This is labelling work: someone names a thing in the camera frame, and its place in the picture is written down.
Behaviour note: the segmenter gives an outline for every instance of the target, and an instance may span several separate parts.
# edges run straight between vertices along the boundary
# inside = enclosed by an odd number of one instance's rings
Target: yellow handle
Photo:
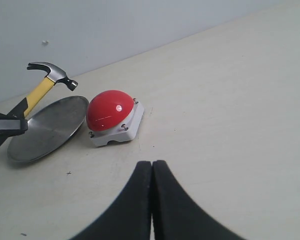
[[[45,77],[42,82],[26,96],[28,108],[24,111],[24,117],[37,105],[37,103],[46,95],[47,92],[55,85],[53,81]]]

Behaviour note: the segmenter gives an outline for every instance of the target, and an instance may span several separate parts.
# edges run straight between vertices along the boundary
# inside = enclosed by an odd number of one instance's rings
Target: red dome
[[[86,123],[92,131],[103,131],[118,125],[134,108],[134,100],[118,90],[104,91],[92,99],[86,112]]]

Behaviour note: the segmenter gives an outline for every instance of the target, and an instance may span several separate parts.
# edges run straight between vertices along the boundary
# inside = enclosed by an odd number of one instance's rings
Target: white wall
[[[28,62],[73,77],[283,1],[0,0],[0,101],[44,77]]]

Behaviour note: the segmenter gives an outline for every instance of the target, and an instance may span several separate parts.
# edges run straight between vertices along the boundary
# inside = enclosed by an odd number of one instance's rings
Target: metal plate
[[[46,106],[28,120],[28,130],[12,138],[9,158],[29,163],[42,158],[64,144],[82,125],[89,101],[70,96]]]

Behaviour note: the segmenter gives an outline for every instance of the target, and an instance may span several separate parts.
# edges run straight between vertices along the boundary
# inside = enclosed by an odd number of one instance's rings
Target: white table
[[[69,239],[112,203],[138,161],[158,159],[205,211],[244,238],[300,240],[300,1],[75,80],[75,92],[55,86],[32,113],[66,96],[91,100],[118,89],[146,108],[138,135],[94,148],[84,125],[56,152],[21,168],[7,161],[7,141],[0,148],[0,240]],[[0,112],[21,99],[0,103]]]

